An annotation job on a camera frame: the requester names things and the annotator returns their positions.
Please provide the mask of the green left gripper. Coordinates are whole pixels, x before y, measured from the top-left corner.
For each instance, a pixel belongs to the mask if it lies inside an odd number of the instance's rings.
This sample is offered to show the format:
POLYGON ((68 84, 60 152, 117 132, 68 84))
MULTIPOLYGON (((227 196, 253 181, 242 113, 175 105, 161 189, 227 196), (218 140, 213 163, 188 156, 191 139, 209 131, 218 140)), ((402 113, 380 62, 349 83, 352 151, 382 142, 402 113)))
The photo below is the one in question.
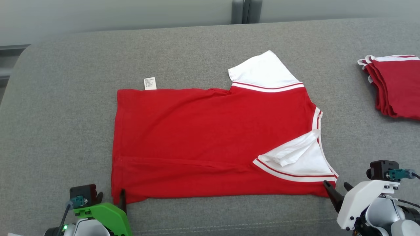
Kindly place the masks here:
POLYGON ((74 209, 78 218, 73 236, 132 236, 127 217, 126 191, 121 189, 118 207, 102 203, 103 193, 95 197, 95 205, 74 209))

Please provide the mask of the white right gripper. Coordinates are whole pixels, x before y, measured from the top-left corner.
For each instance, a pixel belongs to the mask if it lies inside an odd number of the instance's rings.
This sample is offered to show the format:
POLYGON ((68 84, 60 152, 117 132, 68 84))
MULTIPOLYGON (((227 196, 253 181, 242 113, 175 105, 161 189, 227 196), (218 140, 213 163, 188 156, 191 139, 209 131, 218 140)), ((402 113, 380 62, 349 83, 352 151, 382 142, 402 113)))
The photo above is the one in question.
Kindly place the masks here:
POLYGON ((353 187, 350 183, 344 182, 343 186, 347 191, 343 196, 327 180, 323 181, 324 188, 330 201, 338 213, 337 223, 342 229, 355 229, 356 217, 368 208, 381 194, 394 194, 399 182, 370 180, 363 181, 353 187))

